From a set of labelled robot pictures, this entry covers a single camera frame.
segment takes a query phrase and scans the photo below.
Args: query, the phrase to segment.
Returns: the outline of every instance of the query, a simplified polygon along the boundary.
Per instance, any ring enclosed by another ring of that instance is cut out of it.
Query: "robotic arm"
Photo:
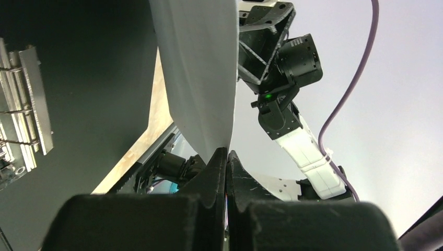
[[[285,39],[295,16],[292,3],[239,3],[239,77],[258,96],[260,126],[306,175],[321,199],[346,193],[345,183],[320,152],[316,137],[292,102],[301,87],[323,76],[310,34]]]

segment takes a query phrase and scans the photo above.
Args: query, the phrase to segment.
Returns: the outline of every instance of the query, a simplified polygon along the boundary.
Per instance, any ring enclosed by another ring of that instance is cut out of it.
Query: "wooden board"
[[[171,124],[172,118],[169,114],[165,79],[163,78],[160,54],[157,51],[149,112],[149,126],[92,193],[108,192]]]

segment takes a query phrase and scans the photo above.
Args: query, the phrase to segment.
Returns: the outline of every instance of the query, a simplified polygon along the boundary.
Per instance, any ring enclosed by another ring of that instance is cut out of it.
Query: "white wall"
[[[323,79],[295,99],[318,134],[347,88],[366,44],[370,0],[296,0],[290,36],[311,33]],[[325,145],[363,201],[378,205],[398,235],[443,195],[443,1],[384,0],[368,65],[330,126]],[[302,179],[257,122],[256,100],[237,87],[231,148],[248,170]]]

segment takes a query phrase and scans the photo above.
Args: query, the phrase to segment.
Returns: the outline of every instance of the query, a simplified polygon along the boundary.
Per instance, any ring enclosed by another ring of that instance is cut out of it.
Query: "black table surface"
[[[157,41],[148,1],[0,1],[7,49],[35,45],[54,132],[0,191],[14,250],[37,250],[63,203],[91,193],[148,126]]]

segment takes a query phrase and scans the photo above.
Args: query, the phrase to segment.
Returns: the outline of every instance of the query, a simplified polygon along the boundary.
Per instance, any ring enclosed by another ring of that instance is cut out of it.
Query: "white cloth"
[[[205,162],[229,147],[238,63],[236,0],[150,0],[171,116]]]

